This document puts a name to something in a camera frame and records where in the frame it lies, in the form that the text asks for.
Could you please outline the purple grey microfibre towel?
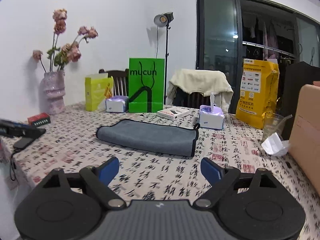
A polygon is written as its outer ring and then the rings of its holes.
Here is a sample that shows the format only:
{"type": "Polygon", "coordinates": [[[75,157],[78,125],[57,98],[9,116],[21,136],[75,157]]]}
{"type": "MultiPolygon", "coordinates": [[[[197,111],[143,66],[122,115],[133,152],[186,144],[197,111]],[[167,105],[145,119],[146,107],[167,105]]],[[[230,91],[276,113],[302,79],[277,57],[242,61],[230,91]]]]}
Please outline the purple grey microfibre towel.
{"type": "Polygon", "coordinates": [[[112,126],[100,126],[96,137],[104,142],[141,151],[193,157],[200,124],[192,129],[123,119],[112,126]]]}

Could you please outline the black smartphone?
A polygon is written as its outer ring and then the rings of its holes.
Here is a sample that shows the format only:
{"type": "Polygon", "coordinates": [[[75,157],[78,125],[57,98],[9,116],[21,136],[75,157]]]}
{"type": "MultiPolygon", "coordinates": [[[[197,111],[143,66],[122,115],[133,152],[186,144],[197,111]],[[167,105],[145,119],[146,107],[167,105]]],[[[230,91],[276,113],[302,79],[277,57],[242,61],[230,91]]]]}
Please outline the black smartphone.
{"type": "Polygon", "coordinates": [[[34,138],[21,138],[13,144],[15,150],[23,150],[35,141],[34,138]]]}

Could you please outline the small red black box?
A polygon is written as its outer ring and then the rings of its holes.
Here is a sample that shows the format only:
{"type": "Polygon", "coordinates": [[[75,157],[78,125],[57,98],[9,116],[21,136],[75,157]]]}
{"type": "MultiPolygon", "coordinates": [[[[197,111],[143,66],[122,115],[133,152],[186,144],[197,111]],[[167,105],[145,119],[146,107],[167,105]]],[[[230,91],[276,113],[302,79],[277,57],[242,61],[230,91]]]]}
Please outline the small red black box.
{"type": "Polygon", "coordinates": [[[28,118],[28,124],[34,127],[40,127],[50,123],[50,115],[47,113],[41,113],[28,118]]]}

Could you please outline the calligraphy print tablecloth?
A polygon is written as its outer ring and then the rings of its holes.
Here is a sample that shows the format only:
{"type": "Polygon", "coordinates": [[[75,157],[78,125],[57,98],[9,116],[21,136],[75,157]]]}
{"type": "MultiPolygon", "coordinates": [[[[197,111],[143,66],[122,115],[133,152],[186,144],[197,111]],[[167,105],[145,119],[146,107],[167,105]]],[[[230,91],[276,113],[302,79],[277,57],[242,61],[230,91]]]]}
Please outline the calligraphy print tablecloth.
{"type": "Polygon", "coordinates": [[[120,170],[110,188],[125,201],[132,199],[189,199],[194,201],[210,185],[200,172],[207,157],[222,167],[233,166],[244,173],[266,168],[299,201],[306,213],[300,239],[319,239],[319,196],[295,160],[289,155],[271,157],[260,148],[262,131],[225,116],[221,131],[200,129],[195,155],[177,157],[139,151],[99,141],[96,131],[123,119],[158,125],[193,128],[198,110],[176,121],[154,113],[88,112],[83,103],[66,107],[51,117],[46,133],[20,153],[14,153],[15,139],[2,138],[2,159],[13,159],[20,184],[35,187],[52,169],[78,172],[117,157],[120,170]]]}

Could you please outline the pink ceramic vase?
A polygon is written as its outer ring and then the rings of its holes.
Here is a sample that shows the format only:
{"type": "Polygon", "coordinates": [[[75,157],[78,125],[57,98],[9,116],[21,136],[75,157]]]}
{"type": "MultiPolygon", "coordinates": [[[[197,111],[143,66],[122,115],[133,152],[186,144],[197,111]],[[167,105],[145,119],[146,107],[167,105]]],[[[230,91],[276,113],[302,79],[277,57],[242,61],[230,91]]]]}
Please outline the pink ceramic vase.
{"type": "Polygon", "coordinates": [[[65,91],[65,72],[48,72],[42,80],[42,90],[46,100],[46,112],[49,115],[62,113],[65,110],[63,97],[65,91]]]}

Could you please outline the right purple tissue pack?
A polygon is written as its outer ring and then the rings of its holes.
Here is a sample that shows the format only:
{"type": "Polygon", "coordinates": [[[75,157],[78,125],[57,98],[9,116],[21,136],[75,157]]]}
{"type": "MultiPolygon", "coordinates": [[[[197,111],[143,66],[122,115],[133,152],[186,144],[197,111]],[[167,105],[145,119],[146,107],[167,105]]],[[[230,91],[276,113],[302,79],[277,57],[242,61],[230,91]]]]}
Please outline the right purple tissue pack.
{"type": "Polygon", "coordinates": [[[210,106],[201,105],[199,111],[199,123],[201,128],[223,130],[225,120],[224,113],[214,103],[215,95],[210,94],[210,106]]]}

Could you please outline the purple tissue pack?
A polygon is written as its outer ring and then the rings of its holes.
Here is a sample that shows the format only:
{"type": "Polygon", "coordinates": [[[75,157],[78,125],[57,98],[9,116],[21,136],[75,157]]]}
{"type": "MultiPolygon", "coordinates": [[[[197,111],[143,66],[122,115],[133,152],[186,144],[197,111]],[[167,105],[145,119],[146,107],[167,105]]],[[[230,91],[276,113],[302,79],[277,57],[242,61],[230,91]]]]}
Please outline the purple tissue pack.
{"type": "Polygon", "coordinates": [[[106,112],[125,113],[128,107],[128,96],[116,95],[105,100],[106,112]]]}
{"type": "Polygon", "coordinates": [[[214,103],[215,95],[210,94],[210,106],[201,105],[199,111],[199,123],[201,128],[223,130],[225,120],[224,113],[214,103]]]}

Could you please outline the crumpled white paper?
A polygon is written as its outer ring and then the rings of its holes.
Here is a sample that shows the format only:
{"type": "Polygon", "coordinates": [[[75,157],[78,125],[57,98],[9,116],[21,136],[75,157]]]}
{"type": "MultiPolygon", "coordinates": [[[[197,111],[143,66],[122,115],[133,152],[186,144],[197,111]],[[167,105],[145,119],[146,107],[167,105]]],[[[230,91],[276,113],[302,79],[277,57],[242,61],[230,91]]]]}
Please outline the crumpled white paper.
{"type": "Polygon", "coordinates": [[[282,140],[277,132],[266,138],[261,144],[266,154],[273,157],[282,157],[288,153],[290,143],[288,140],[282,140]]]}

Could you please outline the clear drinking glass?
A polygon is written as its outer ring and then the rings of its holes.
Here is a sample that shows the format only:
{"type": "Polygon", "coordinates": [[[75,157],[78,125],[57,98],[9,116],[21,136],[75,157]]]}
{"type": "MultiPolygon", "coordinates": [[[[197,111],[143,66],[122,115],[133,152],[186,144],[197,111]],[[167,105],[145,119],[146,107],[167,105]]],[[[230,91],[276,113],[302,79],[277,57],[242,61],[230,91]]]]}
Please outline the clear drinking glass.
{"type": "Polygon", "coordinates": [[[264,119],[263,137],[261,141],[264,142],[269,136],[271,136],[275,132],[279,136],[281,136],[286,121],[291,119],[292,117],[292,114],[283,117],[282,115],[276,113],[266,113],[264,119]]]}

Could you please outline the left purple tissue pack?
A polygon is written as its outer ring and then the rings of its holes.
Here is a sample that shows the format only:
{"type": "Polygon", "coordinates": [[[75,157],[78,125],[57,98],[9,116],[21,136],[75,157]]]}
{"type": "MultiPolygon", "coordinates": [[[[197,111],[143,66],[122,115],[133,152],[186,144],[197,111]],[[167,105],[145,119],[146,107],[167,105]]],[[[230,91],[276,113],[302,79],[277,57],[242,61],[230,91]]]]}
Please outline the left purple tissue pack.
{"type": "Polygon", "coordinates": [[[105,100],[106,112],[125,113],[128,107],[128,96],[116,95],[105,100]]]}

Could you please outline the white flat product box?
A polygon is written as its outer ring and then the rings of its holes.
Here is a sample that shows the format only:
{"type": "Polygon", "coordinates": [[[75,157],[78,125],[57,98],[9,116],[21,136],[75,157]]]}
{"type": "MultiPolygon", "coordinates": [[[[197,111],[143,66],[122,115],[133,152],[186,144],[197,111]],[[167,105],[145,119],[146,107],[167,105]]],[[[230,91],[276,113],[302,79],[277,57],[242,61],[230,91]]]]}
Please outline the white flat product box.
{"type": "Polygon", "coordinates": [[[170,107],[157,112],[157,115],[161,118],[165,118],[168,120],[177,120],[182,117],[188,116],[190,114],[190,110],[183,109],[181,107],[170,107]]]}

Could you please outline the dark wooden chair right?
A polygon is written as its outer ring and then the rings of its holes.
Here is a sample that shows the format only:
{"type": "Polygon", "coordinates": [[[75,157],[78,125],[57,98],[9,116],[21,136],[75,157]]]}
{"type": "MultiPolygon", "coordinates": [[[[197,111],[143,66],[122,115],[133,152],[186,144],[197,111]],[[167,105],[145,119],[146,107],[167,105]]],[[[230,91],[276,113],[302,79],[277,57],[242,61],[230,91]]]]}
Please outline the dark wooden chair right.
{"type": "Polygon", "coordinates": [[[203,96],[198,92],[188,94],[179,87],[176,88],[176,95],[173,99],[174,106],[199,108],[201,105],[210,105],[210,97],[203,96]]]}

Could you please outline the dark wooden chair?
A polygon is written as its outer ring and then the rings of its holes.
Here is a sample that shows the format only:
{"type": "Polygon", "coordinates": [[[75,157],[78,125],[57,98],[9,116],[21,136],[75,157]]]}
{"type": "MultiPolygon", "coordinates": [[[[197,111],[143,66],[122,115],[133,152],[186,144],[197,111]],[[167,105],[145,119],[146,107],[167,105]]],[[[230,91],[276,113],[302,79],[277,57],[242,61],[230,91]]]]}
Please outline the dark wooden chair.
{"type": "Polygon", "coordinates": [[[114,95],[129,96],[129,69],[122,70],[109,70],[105,71],[100,69],[99,73],[107,73],[108,77],[113,77],[114,95]]]}
{"type": "Polygon", "coordinates": [[[176,95],[173,99],[174,106],[199,108],[201,105],[210,105],[210,97],[203,96],[198,92],[188,94],[179,87],[176,88],[176,95]]]}

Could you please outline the pink cardboard box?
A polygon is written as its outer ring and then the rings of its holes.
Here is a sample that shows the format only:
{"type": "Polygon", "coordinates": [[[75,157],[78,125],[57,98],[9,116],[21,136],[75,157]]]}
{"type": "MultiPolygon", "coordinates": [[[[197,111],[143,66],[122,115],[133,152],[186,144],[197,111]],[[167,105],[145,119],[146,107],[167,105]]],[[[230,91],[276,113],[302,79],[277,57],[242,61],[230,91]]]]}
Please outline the pink cardboard box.
{"type": "Polygon", "coordinates": [[[299,92],[289,153],[316,192],[319,192],[319,115],[319,87],[304,85],[299,92]]]}

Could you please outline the yellow-green paper bag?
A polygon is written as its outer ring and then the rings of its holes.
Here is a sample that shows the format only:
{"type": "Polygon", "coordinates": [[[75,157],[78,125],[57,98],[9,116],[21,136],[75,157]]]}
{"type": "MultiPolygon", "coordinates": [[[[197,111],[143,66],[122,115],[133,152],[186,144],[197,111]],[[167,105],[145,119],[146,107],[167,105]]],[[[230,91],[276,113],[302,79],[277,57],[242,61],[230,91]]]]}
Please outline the yellow-green paper bag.
{"type": "Polygon", "coordinates": [[[85,77],[86,111],[106,111],[106,100],[113,96],[113,77],[107,73],[85,77]]]}

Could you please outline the cream garment on chair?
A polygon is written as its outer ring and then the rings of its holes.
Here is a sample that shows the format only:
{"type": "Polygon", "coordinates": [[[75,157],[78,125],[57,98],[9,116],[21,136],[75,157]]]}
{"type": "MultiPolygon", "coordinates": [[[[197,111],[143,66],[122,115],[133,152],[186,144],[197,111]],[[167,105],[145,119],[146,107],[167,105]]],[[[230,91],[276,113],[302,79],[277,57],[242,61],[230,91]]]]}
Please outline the cream garment on chair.
{"type": "Polygon", "coordinates": [[[167,104],[174,104],[178,88],[187,94],[200,93],[204,97],[214,94],[215,104],[225,113],[233,97],[232,87],[225,74],[218,70],[177,70],[169,81],[167,104]]]}

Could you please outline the dark wooden chair left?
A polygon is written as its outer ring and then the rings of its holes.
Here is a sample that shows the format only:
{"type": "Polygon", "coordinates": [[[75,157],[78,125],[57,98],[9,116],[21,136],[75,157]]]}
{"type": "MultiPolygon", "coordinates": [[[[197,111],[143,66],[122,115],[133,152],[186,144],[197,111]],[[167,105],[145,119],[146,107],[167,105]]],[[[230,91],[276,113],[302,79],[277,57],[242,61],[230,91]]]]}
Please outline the dark wooden chair left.
{"type": "Polygon", "coordinates": [[[99,73],[107,73],[108,77],[113,77],[114,95],[129,96],[129,69],[122,70],[109,70],[105,71],[100,69],[99,73]]]}

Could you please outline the green mucun paper bag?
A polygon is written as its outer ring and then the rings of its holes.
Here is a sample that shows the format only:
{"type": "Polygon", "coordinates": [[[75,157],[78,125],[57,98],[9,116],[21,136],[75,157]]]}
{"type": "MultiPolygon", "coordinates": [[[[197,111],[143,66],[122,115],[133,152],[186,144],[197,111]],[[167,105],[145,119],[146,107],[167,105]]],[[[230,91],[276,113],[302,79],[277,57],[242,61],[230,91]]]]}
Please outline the green mucun paper bag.
{"type": "Polygon", "coordinates": [[[164,59],[129,59],[129,112],[156,113],[163,109],[164,59]]]}

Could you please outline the yellow printed paper bag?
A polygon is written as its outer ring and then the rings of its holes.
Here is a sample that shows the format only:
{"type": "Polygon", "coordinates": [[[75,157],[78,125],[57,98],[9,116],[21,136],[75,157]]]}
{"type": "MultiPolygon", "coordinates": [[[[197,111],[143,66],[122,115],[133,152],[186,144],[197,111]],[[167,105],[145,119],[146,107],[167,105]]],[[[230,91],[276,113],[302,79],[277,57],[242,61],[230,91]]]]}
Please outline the yellow printed paper bag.
{"type": "Polygon", "coordinates": [[[276,63],[244,59],[236,118],[262,129],[265,115],[276,111],[278,82],[276,63]]]}

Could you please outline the black paper bag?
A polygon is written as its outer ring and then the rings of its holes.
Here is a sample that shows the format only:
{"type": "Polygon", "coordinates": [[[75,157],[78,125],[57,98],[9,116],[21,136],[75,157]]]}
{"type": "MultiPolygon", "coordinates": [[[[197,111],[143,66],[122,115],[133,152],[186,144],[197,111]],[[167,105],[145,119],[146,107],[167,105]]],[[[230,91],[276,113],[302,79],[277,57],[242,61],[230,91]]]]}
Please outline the black paper bag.
{"type": "Polygon", "coordinates": [[[289,140],[290,138],[297,110],[299,92],[304,85],[311,85],[313,81],[319,81],[319,67],[311,66],[304,61],[286,67],[280,115],[286,117],[291,114],[292,118],[285,122],[281,133],[284,140],[289,140]]]}

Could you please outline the black framed glass door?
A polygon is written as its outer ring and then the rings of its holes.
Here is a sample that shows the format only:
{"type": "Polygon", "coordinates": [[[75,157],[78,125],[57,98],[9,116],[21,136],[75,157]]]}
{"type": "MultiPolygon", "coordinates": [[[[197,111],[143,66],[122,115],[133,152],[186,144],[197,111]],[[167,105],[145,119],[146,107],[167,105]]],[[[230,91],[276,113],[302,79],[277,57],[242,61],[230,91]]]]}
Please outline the black framed glass door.
{"type": "Polygon", "coordinates": [[[239,87],[243,59],[319,67],[319,23],[263,0],[197,0],[196,69],[223,72],[239,87]]]}

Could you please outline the studio light on stand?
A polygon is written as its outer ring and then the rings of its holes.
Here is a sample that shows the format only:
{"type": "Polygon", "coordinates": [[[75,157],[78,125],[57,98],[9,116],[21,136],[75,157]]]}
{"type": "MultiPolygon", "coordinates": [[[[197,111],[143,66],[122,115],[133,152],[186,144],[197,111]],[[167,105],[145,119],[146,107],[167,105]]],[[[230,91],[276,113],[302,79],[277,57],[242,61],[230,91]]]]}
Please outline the studio light on stand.
{"type": "Polygon", "coordinates": [[[167,100],[167,76],[168,76],[168,35],[169,30],[171,29],[170,24],[174,20],[173,12],[165,12],[158,14],[154,17],[153,22],[157,27],[157,41],[158,38],[158,29],[165,28],[165,58],[164,58],[164,100],[163,103],[166,104],[167,100]]]}

